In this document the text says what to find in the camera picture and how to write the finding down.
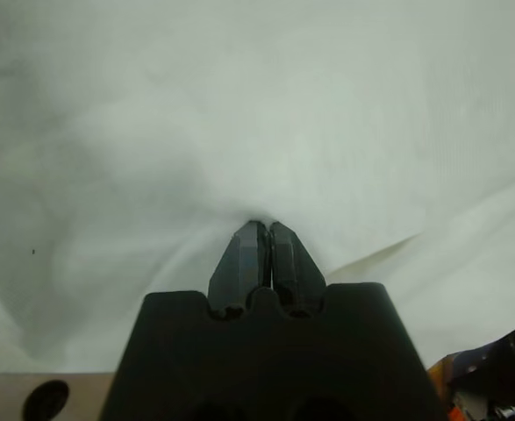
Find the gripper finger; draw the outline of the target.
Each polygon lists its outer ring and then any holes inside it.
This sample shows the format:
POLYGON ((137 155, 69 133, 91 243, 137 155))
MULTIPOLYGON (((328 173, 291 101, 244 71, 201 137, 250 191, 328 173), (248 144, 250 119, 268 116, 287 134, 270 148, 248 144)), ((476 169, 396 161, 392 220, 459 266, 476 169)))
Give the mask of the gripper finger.
POLYGON ((207 299, 216 319, 243 315, 255 290, 269 285, 269 235, 259 221, 236 231, 211 276, 207 299))
POLYGON ((288 226, 270 228, 272 287, 289 314, 321 310, 325 278, 300 238, 288 226))

